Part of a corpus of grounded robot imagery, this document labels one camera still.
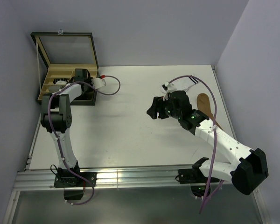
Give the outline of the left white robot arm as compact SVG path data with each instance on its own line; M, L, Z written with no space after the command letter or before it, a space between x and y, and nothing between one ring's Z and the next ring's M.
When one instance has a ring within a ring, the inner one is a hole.
M41 125L50 133L59 160L56 178L70 186L86 181L80 174L78 161L70 141L72 114L70 103L91 88L91 77L87 69L75 69L72 83L53 94L45 94L41 104Z

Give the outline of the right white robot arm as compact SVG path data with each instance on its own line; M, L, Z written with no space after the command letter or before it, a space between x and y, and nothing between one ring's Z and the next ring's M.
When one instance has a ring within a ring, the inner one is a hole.
M203 157L192 168L178 171L179 183L203 183L208 178L211 182L223 180L249 195L269 176L265 152L241 144L214 125L206 114L192 108L186 92L174 91L167 98L154 97L147 115L152 119L176 119L183 129L215 146L228 160L222 163Z

